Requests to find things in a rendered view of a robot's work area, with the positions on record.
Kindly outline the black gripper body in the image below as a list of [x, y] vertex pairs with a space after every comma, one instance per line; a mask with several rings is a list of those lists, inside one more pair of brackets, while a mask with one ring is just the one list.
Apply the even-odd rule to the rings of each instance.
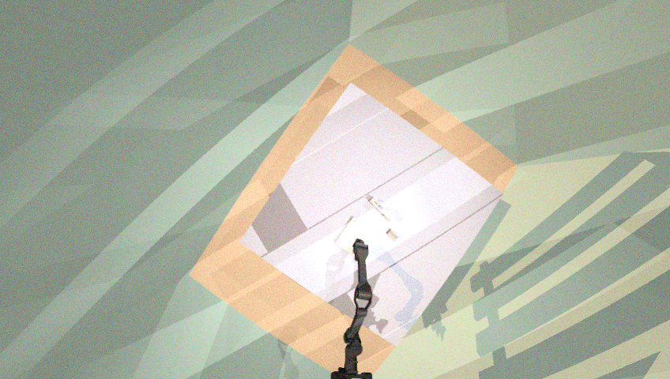
[[[372, 373], [363, 372], [358, 374], [357, 369], [357, 358], [347, 358], [345, 359], [345, 373], [340, 371], [333, 371], [330, 374], [330, 379], [342, 379], [342, 378], [360, 378], [360, 379], [373, 379]], [[349, 376], [350, 375], [350, 376]]]

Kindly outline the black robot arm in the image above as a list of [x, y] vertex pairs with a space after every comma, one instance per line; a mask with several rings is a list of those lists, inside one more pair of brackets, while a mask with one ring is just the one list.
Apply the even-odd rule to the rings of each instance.
[[[373, 292], [370, 284], [367, 282], [366, 259], [368, 256], [369, 244], [365, 244], [362, 239], [356, 239], [353, 243], [353, 251], [355, 254], [355, 261], [358, 261], [358, 284], [354, 291], [354, 303], [356, 305], [356, 315], [353, 318], [350, 328], [347, 328], [343, 340], [347, 344], [345, 348], [345, 359], [357, 358], [363, 352], [363, 346], [359, 337], [359, 329], [363, 323], [363, 319], [367, 316], [367, 309], [371, 305]], [[369, 300], [369, 303], [364, 308], [359, 308], [357, 299]]]

